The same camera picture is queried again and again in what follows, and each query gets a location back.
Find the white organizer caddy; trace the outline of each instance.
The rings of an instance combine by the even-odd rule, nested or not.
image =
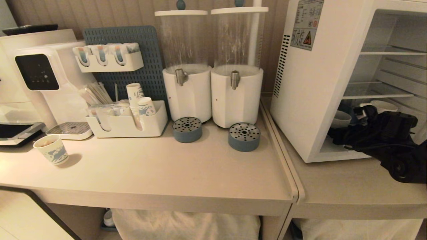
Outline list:
[[[117,63],[116,58],[112,54],[106,54],[105,58],[108,61],[107,66],[102,66],[98,63],[95,55],[88,55],[88,60],[91,63],[88,67],[80,63],[78,57],[75,56],[82,73],[98,73],[98,72],[132,72],[144,66],[141,52],[125,54],[126,65],[122,66]]]
[[[96,117],[86,117],[89,126],[97,138],[137,138],[158,137],[167,125],[168,118],[164,101],[153,101],[156,114],[141,116],[144,123],[143,130],[138,130],[132,116],[107,117],[111,131],[101,128]]]

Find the metal spigot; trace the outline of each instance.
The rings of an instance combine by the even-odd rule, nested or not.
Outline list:
[[[236,90],[236,88],[239,86],[239,82],[240,82],[240,73],[239,71],[232,71],[231,72],[231,88],[233,90]]]
[[[180,86],[184,86],[184,82],[188,81],[188,74],[182,68],[175,70],[175,75]]]

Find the mini fridge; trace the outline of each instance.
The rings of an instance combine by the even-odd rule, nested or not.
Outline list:
[[[305,162],[368,158],[327,132],[340,103],[390,102],[427,138],[427,0],[290,0],[271,114]]]

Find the clear plastic container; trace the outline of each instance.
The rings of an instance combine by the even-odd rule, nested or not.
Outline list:
[[[187,74],[209,69],[207,53],[207,11],[175,10],[155,12],[166,71]]]
[[[259,72],[264,20],[267,7],[239,7],[211,11],[214,24],[215,62],[217,74],[240,76]]]

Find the warning label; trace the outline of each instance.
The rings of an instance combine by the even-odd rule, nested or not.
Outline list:
[[[300,0],[292,31],[291,46],[310,50],[314,44],[324,0]]]

